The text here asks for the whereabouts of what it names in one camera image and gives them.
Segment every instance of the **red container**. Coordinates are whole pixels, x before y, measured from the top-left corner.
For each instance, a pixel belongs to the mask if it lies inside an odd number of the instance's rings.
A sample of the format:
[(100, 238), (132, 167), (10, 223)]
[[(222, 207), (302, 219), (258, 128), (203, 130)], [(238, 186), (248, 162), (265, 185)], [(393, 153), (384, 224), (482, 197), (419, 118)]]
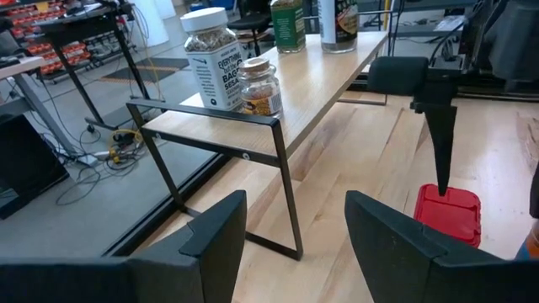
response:
[(475, 248), (481, 243), (481, 201), (472, 192), (448, 188), (444, 197), (438, 187), (419, 189), (414, 219)]

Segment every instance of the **seasoning jar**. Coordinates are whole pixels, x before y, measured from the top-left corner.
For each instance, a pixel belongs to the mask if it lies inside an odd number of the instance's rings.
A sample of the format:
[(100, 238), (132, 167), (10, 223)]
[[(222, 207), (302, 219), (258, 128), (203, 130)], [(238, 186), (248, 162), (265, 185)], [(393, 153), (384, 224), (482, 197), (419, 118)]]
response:
[(279, 79), (268, 59), (256, 57), (239, 66), (241, 99), (246, 114), (275, 115), (282, 108)]
[(227, 28), (225, 8), (205, 8), (181, 18), (189, 34), (184, 48), (205, 107), (234, 110), (241, 105), (237, 70), (243, 61), (236, 35)]
[(318, 19), (322, 50), (344, 53), (357, 45), (357, 1), (318, 0)]
[(279, 53), (297, 53), (305, 48), (302, 0), (273, 0), (271, 18)]

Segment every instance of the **wooden tabletop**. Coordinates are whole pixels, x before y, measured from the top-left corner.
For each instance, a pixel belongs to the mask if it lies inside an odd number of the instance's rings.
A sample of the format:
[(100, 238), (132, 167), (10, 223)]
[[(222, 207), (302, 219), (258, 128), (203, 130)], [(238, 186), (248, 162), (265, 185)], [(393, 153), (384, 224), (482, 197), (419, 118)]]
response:
[[(283, 101), (280, 122), (288, 157), (371, 62), (386, 39), (385, 32), (359, 33), (357, 50), (336, 55), (322, 52), (319, 35), (308, 35), (306, 49), (298, 54), (280, 55), (273, 48), (262, 55), (277, 68)], [(182, 104), (203, 106), (199, 94)], [(198, 141), (275, 154), (268, 126), (168, 111), (144, 127)]]

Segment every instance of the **electrical wires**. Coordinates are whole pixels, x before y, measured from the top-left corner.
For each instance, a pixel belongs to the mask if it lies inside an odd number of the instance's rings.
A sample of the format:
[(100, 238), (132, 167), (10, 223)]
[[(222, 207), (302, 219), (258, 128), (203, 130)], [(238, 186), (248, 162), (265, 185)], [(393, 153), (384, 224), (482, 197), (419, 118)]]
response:
[[(51, 134), (44, 133), (42, 134), (42, 137), (44, 138), (44, 141), (47, 142), (47, 144), (51, 147), (51, 150), (56, 154), (56, 156), (59, 159), (63, 160), (61, 164), (63, 164), (64, 166), (67, 166), (69, 164), (75, 164), (77, 163), (77, 160), (80, 157), (91, 155), (90, 153), (86, 152), (83, 145), (93, 144), (93, 143), (98, 142), (101, 139), (101, 133), (98, 130), (96, 130), (98, 134), (96, 138), (94, 138), (91, 141), (83, 141), (84, 134), (88, 132), (87, 130), (85, 130), (81, 132), (78, 138), (76, 138), (65, 126), (64, 121), (60, 116), (60, 112), (58, 108), (56, 107), (56, 101), (52, 97), (51, 92), (49, 91), (48, 87), (45, 85), (45, 82), (42, 81), (41, 83), (45, 87), (45, 90), (47, 94), (49, 95), (49, 98), (51, 98), (53, 108), (56, 112), (56, 115), (58, 117), (58, 120), (60, 121), (61, 126), (74, 141), (78, 142), (79, 147), (76, 147), (76, 148), (80, 150), (81, 154), (76, 155), (75, 157), (60, 154), (58, 152), (59, 144), (56, 143), (56, 145), (54, 145), (52, 141), (50, 141), (48, 138), (45, 138), (46, 136), (50, 136), (51, 138), (54, 138)], [(108, 157), (106, 157), (101, 162), (101, 166), (98, 168), (90, 167), (90, 166), (85, 166), (81, 168), (78, 171), (77, 178), (75, 179), (75, 184), (67, 188), (64, 192), (62, 192), (56, 198), (56, 201), (55, 201), (56, 205), (64, 206), (64, 205), (75, 204), (81, 201), (82, 199), (88, 197), (93, 192), (93, 190), (98, 186), (100, 182), (103, 182), (104, 180), (107, 180), (113, 177), (117, 177), (117, 178), (124, 177), (128, 175), (129, 173), (131, 173), (136, 168), (138, 161), (145, 155), (145, 153), (142, 152), (142, 149), (144, 146), (143, 146), (143, 139), (141, 137), (141, 134), (138, 131), (134, 131), (134, 130), (117, 130), (112, 133), (111, 137), (120, 133), (131, 133), (132, 135), (134, 135), (134, 140), (136, 141), (135, 147), (130, 148), (129, 146), (119, 146), (118, 144), (112, 143), (110, 141), (109, 150), (114, 151), (114, 154), (111, 153)], [(78, 197), (71, 197), (72, 195), (71, 192), (75, 191), (76, 189), (80, 189), (81, 186), (89, 186), (89, 189), (84, 191), (84, 193), (79, 195)]]
[(400, 0), (399, 6), (398, 6), (398, 13), (397, 13), (397, 25), (395, 25), (395, 34), (393, 34), (393, 42), (391, 43), (391, 50), (390, 50), (391, 56), (395, 55), (395, 45), (397, 44), (398, 26), (401, 21), (401, 16), (403, 15), (403, 12), (404, 12), (405, 4), (406, 4), (406, 0)]
[[(481, 8), (483, 7), (484, 5), (484, 0), (480, 0), (479, 2), (477, 2), (475, 4), (475, 6), (473, 7), (473, 11), (472, 11), (472, 14), (470, 15), (470, 17), (468, 17), (468, 20), (473, 20), (477, 15), (478, 13), (481, 11)], [(429, 65), (430, 66), (433, 66), (434, 63), (435, 63), (435, 57), (436, 57), (436, 54), (438, 53), (438, 50), (446, 44), (446, 41), (452, 37), (459, 29), (461, 29), (463, 26), (464, 26), (464, 22), (465, 21), (462, 21), (458, 26), (456, 26), (452, 31), (450, 31), (449, 33), (447, 33), (447, 35), (444, 36), (444, 38), (442, 38), (442, 40), (440, 41), (440, 43), (438, 43), (438, 45), (436, 46), (435, 50), (432, 52), (432, 55), (430, 56), (430, 59), (429, 59)]]
[[(135, 17), (136, 26), (141, 31), (142, 44), (144, 45), (144, 52), (146, 53), (146, 58), (147, 58), (148, 62), (150, 62), (150, 65), (152, 66), (153, 75), (155, 76), (155, 86), (157, 88), (157, 93), (158, 93), (157, 98), (162, 99), (163, 94), (161, 93), (161, 85), (159, 84), (159, 76), (158, 76), (158, 74), (156, 72), (156, 67), (153, 64), (152, 58), (150, 57), (150, 54), (148, 54), (148, 46), (147, 46), (146, 39), (150, 38), (150, 29), (148, 27), (146, 18), (144, 17), (144, 14), (141, 12), (141, 10), (137, 6), (134, 6), (133, 8), (136, 11), (136, 13), (133, 14), (133, 16)], [(142, 21), (145, 24), (145, 27), (144, 27), (145, 30), (142, 30), (141, 23), (139, 21), (139, 16), (142, 18)]]

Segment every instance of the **black metal table leg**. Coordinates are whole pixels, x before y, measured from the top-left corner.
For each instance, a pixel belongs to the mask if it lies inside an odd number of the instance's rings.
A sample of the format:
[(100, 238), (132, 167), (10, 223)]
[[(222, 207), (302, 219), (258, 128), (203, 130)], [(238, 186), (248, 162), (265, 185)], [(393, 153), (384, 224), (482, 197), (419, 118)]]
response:
[(141, 90), (142, 96), (145, 99), (149, 99), (150, 95), (148, 94), (148, 91), (146, 90), (146, 86), (144, 85), (144, 82), (142, 81), (141, 73), (139, 73), (138, 68), (136, 68), (135, 61), (133, 60), (133, 57), (131, 56), (131, 53), (129, 52), (129, 46), (125, 42), (124, 33), (122, 33), (121, 30), (118, 28), (118, 24), (116, 24), (115, 19), (113, 20), (113, 22), (115, 23), (115, 26), (114, 26), (115, 37), (118, 40), (118, 43), (120, 44), (121, 51), (124, 53), (124, 57), (125, 57), (125, 60), (127, 61), (127, 65), (129, 66), (131, 73), (133, 74), (133, 77), (135, 78), (136, 85), (138, 85), (139, 89)]
[(144, 140), (144, 143), (146, 143), (148, 151), (150, 151), (150, 154), (152, 154), (153, 161), (155, 161), (155, 163), (157, 164), (157, 168), (159, 169), (159, 172), (161, 173), (165, 183), (167, 184), (168, 191), (170, 191), (170, 194), (172, 195), (174, 201), (176, 201), (176, 204), (182, 210), (185, 207), (184, 201), (179, 196), (179, 192), (176, 189), (176, 184), (174, 184), (172, 176), (170, 175), (170, 172), (167, 169), (167, 164), (165, 164), (165, 161), (161, 157), (161, 153), (159, 152), (153, 139), (147, 134), (145, 134), (145, 131), (142, 129), (142, 126), (144, 126), (144, 119), (142, 118), (141, 111), (135, 105), (127, 104), (127, 108), (129, 109), (129, 112), (133, 116), (133, 120), (135, 121), (136, 127), (139, 129), (139, 131), (142, 134), (142, 139)]
[(90, 112), (93, 115), (93, 118), (100, 124), (104, 124), (103, 118), (99, 114), (98, 110), (95, 108), (95, 105), (93, 105), (92, 99), (90, 96), (88, 96), (88, 92), (84, 88), (83, 84), (80, 82), (80, 80), (77, 77), (77, 74), (73, 70), (71, 64), (67, 61), (66, 57), (64, 56), (63, 52), (61, 51), (61, 47), (58, 46), (59, 44), (53, 41), (52, 48), (54, 49), (54, 52), (60, 59), (61, 64), (66, 68), (67, 73), (69, 74), (69, 77), (72, 79), (73, 83), (75, 84), (75, 88), (77, 88), (78, 92), (83, 96), (84, 103), (88, 108), (90, 109)]
[(290, 169), (288, 168), (288, 157), (286, 156), (286, 147), (283, 139), (283, 131), (280, 128), (280, 123), (271, 128), (275, 141), (275, 149), (280, 164), (280, 176), (283, 179), (283, 187), (285, 189), (286, 204), (288, 206), (288, 215), (292, 225), (292, 233), (294, 235), (294, 243), (296, 244), (296, 260), (300, 260), (303, 256), (303, 242), (300, 231), (300, 223), (297, 219), (296, 201), (294, 200), (294, 189), (292, 188)]

